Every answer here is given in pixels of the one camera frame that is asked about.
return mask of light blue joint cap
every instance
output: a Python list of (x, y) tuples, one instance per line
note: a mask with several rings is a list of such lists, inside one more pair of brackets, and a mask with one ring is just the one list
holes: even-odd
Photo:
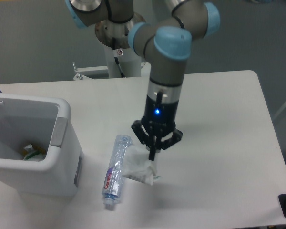
[(208, 30), (205, 34), (205, 37), (207, 37), (219, 30), (220, 14), (217, 7), (213, 3), (206, 2), (205, 6), (208, 10)]
[(156, 32), (154, 45), (167, 58), (184, 61), (191, 55), (192, 36), (187, 30), (163, 26)]
[(134, 37), (135, 37), (136, 33), (138, 32), (139, 28), (141, 28), (144, 25), (148, 25), (148, 24), (145, 23), (145, 22), (139, 22), (139, 23), (135, 24), (132, 27), (132, 29), (130, 30), (130, 32), (128, 33), (128, 44), (129, 44), (129, 47), (131, 47), (132, 50), (134, 50), (134, 45), (133, 45)]
[(72, 15), (72, 18), (73, 18), (77, 28), (80, 28), (80, 29), (87, 28), (87, 26), (81, 21), (81, 19), (74, 12), (74, 9), (72, 8), (70, 1), (65, 0), (65, 3), (68, 7), (68, 10), (70, 11), (70, 14)]

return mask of black cable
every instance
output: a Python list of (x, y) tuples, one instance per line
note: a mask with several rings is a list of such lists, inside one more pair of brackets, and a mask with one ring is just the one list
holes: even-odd
[[(115, 50), (115, 38), (112, 39), (112, 50)], [(120, 74), (121, 74), (121, 78), (125, 78), (125, 75), (123, 73), (122, 67), (120, 65), (119, 59), (117, 56), (114, 57), (115, 63), (117, 64)]]

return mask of white plastic bin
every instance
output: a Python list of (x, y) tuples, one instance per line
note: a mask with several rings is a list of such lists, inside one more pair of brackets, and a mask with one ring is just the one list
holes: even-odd
[[(83, 153), (63, 99), (0, 93), (0, 181), (18, 191), (71, 196), (76, 193)], [(23, 161), (34, 143), (43, 161)]]

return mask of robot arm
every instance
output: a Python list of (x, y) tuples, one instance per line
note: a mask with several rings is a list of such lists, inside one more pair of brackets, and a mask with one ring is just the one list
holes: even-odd
[[(202, 0), (166, 0), (172, 17), (151, 26), (140, 22), (144, 19), (133, 12), (133, 0), (65, 2), (78, 27), (105, 21), (95, 26), (103, 44), (112, 49), (131, 47), (151, 64), (144, 116), (132, 129), (154, 161), (156, 152), (182, 138), (182, 132), (175, 128), (175, 116), (191, 43), (219, 29), (217, 8)], [(170, 133), (172, 137), (162, 141)]]
[[(130, 31), (131, 48), (151, 64), (144, 116), (132, 129), (142, 144), (155, 153), (179, 142), (182, 132), (175, 127), (175, 115), (191, 42), (218, 30), (217, 8), (201, 0), (170, 0), (172, 18), (156, 26), (138, 23)], [(172, 133), (172, 137), (162, 138)]]

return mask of blue led light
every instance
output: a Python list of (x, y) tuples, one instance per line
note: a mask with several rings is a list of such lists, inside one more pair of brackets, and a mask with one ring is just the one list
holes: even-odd
[(160, 110), (157, 108), (157, 109), (155, 109), (154, 113), (155, 113), (156, 115), (159, 115), (159, 114), (160, 114)]

